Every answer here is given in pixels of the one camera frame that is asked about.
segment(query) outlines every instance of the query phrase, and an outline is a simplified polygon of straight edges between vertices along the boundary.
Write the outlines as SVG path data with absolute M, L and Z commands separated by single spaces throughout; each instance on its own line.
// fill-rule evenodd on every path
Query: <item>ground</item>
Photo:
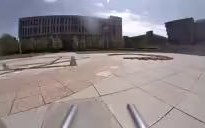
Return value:
M 62 118 L 54 113 L 75 102 L 82 107 L 73 128 L 133 128 L 131 103 L 152 128 L 205 128 L 205 56 L 152 54 L 173 60 L 108 53 L 0 60 L 0 119 L 8 128 L 56 127 Z M 70 56 L 78 66 L 68 66 Z M 3 71 L 3 63 L 13 70 Z

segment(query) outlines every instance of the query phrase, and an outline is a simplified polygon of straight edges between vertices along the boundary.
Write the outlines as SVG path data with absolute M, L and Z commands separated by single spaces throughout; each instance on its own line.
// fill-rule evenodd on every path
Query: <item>bollard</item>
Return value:
M 2 64 L 3 70 L 9 70 L 9 67 L 6 65 L 6 63 Z
M 70 66 L 77 66 L 75 56 L 71 56 L 71 59 L 70 59 Z
M 66 116 L 66 118 L 62 124 L 62 128 L 70 128 L 72 120 L 77 112 L 77 108 L 78 108 L 78 106 L 76 104 L 71 106 L 71 108 L 68 112 L 68 115 Z
M 137 111 L 134 104 L 128 104 L 127 109 L 137 128 L 149 128 L 147 124 L 145 123 L 145 121 L 143 120 L 142 116 Z

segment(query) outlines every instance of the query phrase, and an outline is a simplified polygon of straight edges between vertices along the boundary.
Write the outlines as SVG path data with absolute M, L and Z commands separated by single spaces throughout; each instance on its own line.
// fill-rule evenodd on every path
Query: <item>gray tile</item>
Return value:
M 80 92 L 74 93 L 73 95 L 60 99 L 56 102 L 67 102 L 69 100 L 88 99 L 88 98 L 93 98 L 98 96 L 99 94 L 97 93 L 95 88 L 93 86 L 90 86 Z
M 140 88 L 173 106 L 181 102 L 187 93 L 183 89 L 162 81 L 156 81 L 145 86 L 140 86 Z
M 147 84 L 157 80 L 157 78 L 154 78 L 144 72 L 121 76 L 119 78 L 136 86 L 141 86 L 143 84 Z
M 184 74 L 184 73 L 178 73 L 178 74 L 174 74 L 166 78 L 163 78 L 161 80 L 164 82 L 173 84 L 175 86 L 178 86 L 180 88 L 190 90 L 193 87 L 195 80 L 197 80 L 197 77 Z
M 128 103 L 136 105 L 148 125 L 155 123 L 171 109 L 171 106 L 140 89 L 130 89 L 103 96 L 102 99 L 123 128 L 134 128 L 134 124 L 126 108 Z
M 77 102 L 78 110 L 70 128 L 120 128 L 103 102 Z M 52 104 L 45 116 L 42 128 L 60 128 L 70 109 L 70 103 Z
M 26 111 L 2 117 L 7 128 L 39 128 L 35 111 Z
M 205 128 L 205 124 L 177 109 L 173 109 L 151 128 Z
M 185 100 L 176 107 L 205 122 L 205 98 L 188 93 Z
M 205 80 L 199 79 L 198 81 L 196 81 L 191 92 L 205 97 Z
M 110 76 L 95 84 L 100 95 L 110 94 L 134 87 L 116 76 Z

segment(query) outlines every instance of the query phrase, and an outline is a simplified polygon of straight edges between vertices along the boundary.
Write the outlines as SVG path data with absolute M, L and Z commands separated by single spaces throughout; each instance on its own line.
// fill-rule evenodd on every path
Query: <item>pavement joint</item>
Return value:
M 204 121 L 202 121 L 202 120 L 200 120 L 200 119 L 198 119 L 198 118 L 196 118 L 196 117 L 194 117 L 194 116 L 192 116 L 192 115 L 188 114 L 187 112 L 182 111 L 181 109 L 178 109 L 178 108 L 176 108 L 176 107 L 174 107 L 174 108 L 175 108 L 175 109 L 177 109 L 177 110 L 179 110 L 179 111 L 181 111 L 182 113 L 184 113 L 184 114 L 186 114 L 186 115 L 188 115 L 188 116 L 192 117 L 193 119 L 195 119 L 195 120 L 197 120 L 197 121 L 199 121 L 199 122 L 201 122 L 201 123 L 205 124 L 205 122 L 204 122 Z
M 160 122 L 165 116 L 167 116 L 172 110 L 174 109 L 174 107 L 172 107 L 169 111 L 167 111 L 167 113 L 165 113 L 160 119 L 158 119 L 155 123 L 153 123 L 150 127 L 156 125 L 158 122 Z
M 123 126 L 121 125 L 121 123 L 118 121 L 118 119 L 116 118 L 116 116 L 112 113 L 112 111 L 109 109 L 108 105 L 106 104 L 106 102 L 102 99 L 102 102 L 105 104 L 106 108 L 108 109 L 108 111 L 112 114 L 112 116 L 114 117 L 114 119 L 117 121 L 117 123 L 119 124 L 119 126 L 121 128 L 123 128 Z

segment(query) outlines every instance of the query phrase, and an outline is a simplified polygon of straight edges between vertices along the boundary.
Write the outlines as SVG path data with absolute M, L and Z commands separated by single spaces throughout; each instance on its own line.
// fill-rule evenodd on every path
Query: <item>paving slab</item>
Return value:
M 16 93 L 7 93 L 0 95 L 0 103 L 2 102 L 12 102 L 16 97 Z
M 78 92 L 91 86 L 92 84 L 93 84 L 92 82 L 87 80 L 75 80 L 75 81 L 70 81 L 66 87 L 72 90 L 73 92 Z
M 129 103 L 136 105 L 136 108 L 149 126 L 162 118 L 172 108 L 137 88 L 106 95 L 102 99 L 123 128 L 135 127 L 126 108 Z
M 144 84 L 148 84 L 150 82 L 154 82 L 157 79 L 145 74 L 144 72 L 137 72 L 134 74 L 129 74 L 129 75 L 125 75 L 125 76 L 121 76 L 119 77 L 121 80 L 124 80 L 130 84 L 136 85 L 136 86 L 141 86 Z
M 78 110 L 70 128 L 121 128 L 103 102 L 89 100 L 77 102 Z M 42 128 L 61 128 L 71 103 L 52 104 Z
M 96 75 L 103 76 L 103 77 L 108 77 L 111 74 L 112 73 L 110 71 L 102 71 L 102 72 L 98 72 Z
M 43 98 L 41 95 L 30 96 L 24 99 L 15 100 L 11 113 L 26 111 L 43 105 Z
M 187 94 L 187 91 L 162 81 L 155 81 L 145 86 L 140 86 L 140 88 L 172 106 L 180 103 Z
M 90 86 L 80 92 L 76 92 L 56 102 L 67 102 L 69 100 L 80 100 L 80 99 L 88 99 L 88 98 L 94 98 L 94 97 L 99 97 L 99 94 L 97 93 L 97 91 L 95 90 L 93 86 Z
M 176 106 L 178 109 L 205 122 L 205 98 L 188 93 L 184 101 Z
M 126 89 L 133 88 L 134 85 L 129 84 L 120 78 L 112 75 L 95 84 L 100 95 L 115 93 Z
M 151 128 L 205 128 L 205 124 L 177 109 L 173 109 Z
M 197 76 L 191 76 L 184 73 L 174 74 L 161 79 L 164 82 L 170 83 L 182 89 L 191 90 L 193 84 L 198 79 Z
M 36 110 L 25 111 L 2 117 L 7 128 L 40 128 L 35 116 Z
M 30 97 L 30 96 L 34 96 L 34 95 L 39 95 L 40 94 L 40 88 L 30 88 L 30 89 L 22 89 L 19 90 L 16 96 L 16 99 L 22 99 L 22 98 L 26 98 L 26 97 Z
M 12 102 L 0 102 L 0 117 L 9 115 Z
M 63 87 L 58 82 L 48 86 L 42 86 L 40 89 L 45 103 L 51 103 L 72 94 L 68 88 Z
M 127 66 L 121 66 L 119 69 L 117 69 L 114 72 L 114 74 L 117 76 L 124 76 L 135 72 L 143 71 L 143 70 L 145 70 L 145 68 L 139 65 L 127 65 Z
M 193 86 L 191 92 L 205 97 L 205 80 L 199 79 L 196 81 L 195 85 Z

